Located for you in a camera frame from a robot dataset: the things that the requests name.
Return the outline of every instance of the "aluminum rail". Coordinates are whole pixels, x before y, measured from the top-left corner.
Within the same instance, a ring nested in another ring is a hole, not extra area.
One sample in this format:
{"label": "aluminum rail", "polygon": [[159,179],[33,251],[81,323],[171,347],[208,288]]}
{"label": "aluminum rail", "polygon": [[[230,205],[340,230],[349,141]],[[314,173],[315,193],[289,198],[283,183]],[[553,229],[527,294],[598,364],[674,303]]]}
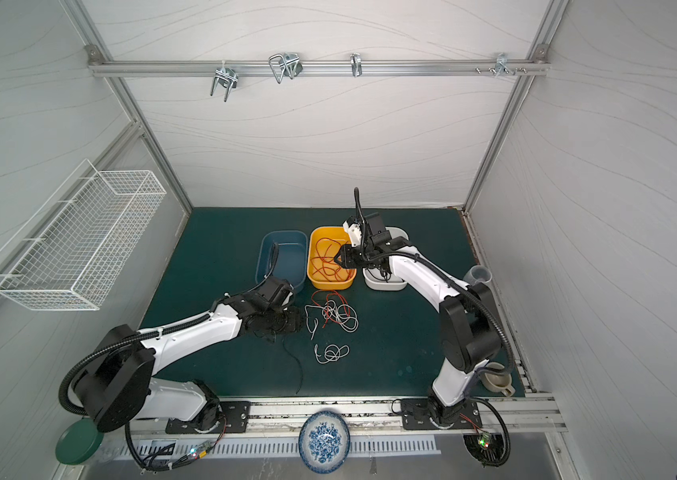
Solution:
{"label": "aluminum rail", "polygon": [[[268,62],[224,62],[242,77],[271,77]],[[299,77],[351,77],[350,61],[302,61]],[[363,77],[493,76],[495,60],[363,60]],[[94,77],[213,77],[221,62],[92,62]],[[506,76],[546,75],[550,65],[528,60],[507,60]]]}
{"label": "aluminum rail", "polygon": [[[251,402],[248,428],[245,433],[228,434],[232,437],[289,437],[298,436],[310,415],[321,410],[340,414],[349,425],[352,435],[428,435],[473,432],[471,425],[454,426],[446,430],[405,430],[402,418],[392,413],[394,396],[375,397],[282,397],[282,398],[221,398]],[[567,432],[567,426],[550,393],[526,393],[525,397],[485,398],[493,405],[509,432]],[[483,429],[500,433],[498,418],[479,404]],[[165,434],[165,420],[133,420],[134,438],[175,438]],[[199,433],[180,437],[203,437]]]}

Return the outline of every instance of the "metal vent grille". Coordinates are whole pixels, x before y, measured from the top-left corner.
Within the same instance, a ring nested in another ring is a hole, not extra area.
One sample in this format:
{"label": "metal vent grille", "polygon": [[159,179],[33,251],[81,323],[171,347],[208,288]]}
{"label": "metal vent grille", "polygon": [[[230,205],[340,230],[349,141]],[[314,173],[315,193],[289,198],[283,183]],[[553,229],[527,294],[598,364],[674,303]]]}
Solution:
{"label": "metal vent grille", "polygon": [[[191,448],[197,447],[205,438],[177,440],[172,456],[159,456],[158,459],[178,458]],[[139,454],[147,456],[160,448],[173,443],[172,440],[141,440],[137,442]],[[126,447],[113,452],[118,460],[130,460]],[[395,457],[440,455],[433,435],[404,436],[353,436],[349,447],[349,457]],[[218,447],[211,450],[205,458],[286,458],[298,456],[298,437],[274,438],[224,438]]]}

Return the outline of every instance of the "dark green mat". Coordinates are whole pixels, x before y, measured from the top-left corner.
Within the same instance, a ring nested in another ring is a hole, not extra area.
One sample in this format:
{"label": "dark green mat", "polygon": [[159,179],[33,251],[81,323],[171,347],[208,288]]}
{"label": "dark green mat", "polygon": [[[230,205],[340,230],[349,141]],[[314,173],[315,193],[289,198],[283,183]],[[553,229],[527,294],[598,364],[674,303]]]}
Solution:
{"label": "dark green mat", "polygon": [[[457,278],[475,264],[456,210],[366,210],[381,211],[387,226],[405,230],[423,255]],[[142,327],[186,318],[209,309],[225,292],[255,285],[258,250],[267,233],[301,230],[309,236],[314,228],[341,225],[352,214],[349,209],[196,208]],[[306,280],[295,305],[303,307],[314,291]],[[342,293],[357,311],[359,328],[347,333],[333,324],[314,336],[320,353],[329,343],[350,346],[349,355],[338,362],[318,364],[311,334],[304,329],[279,336],[275,343],[253,335],[216,343],[157,376],[180,382],[201,379],[219,396],[294,396],[298,365],[283,350],[285,338],[303,365],[299,396],[425,396],[444,358],[437,311],[410,286],[377,292],[365,285],[362,275]],[[516,373],[513,377],[516,395],[522,396],[522,383]],[[494,395],[478,388],[478,395]]]}

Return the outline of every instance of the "green lid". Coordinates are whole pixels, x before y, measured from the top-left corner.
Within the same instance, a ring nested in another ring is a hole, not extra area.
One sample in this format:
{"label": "green lid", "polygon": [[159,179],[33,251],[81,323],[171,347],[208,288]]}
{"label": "green lid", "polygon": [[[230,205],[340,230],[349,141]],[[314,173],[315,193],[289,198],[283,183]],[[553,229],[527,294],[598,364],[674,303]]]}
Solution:
{"label": "green lid", "polygon": [[65,465],[79,465],[90,458],[103,440],[90,418],[73,423],[61,434],[56,444],[56,460]]}

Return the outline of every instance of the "green led light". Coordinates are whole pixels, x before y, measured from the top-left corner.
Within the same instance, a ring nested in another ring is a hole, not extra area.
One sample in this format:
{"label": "green led light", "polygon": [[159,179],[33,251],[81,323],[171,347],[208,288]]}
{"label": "green led light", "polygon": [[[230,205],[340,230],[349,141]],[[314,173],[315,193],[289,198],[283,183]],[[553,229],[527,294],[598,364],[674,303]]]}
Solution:
{"label": "green led light", "polygon": [[486,449],[490,447],[490,434],[487,432],[482,434],[482,436],[479,437],[479,440],[477,440],[477,444]]}

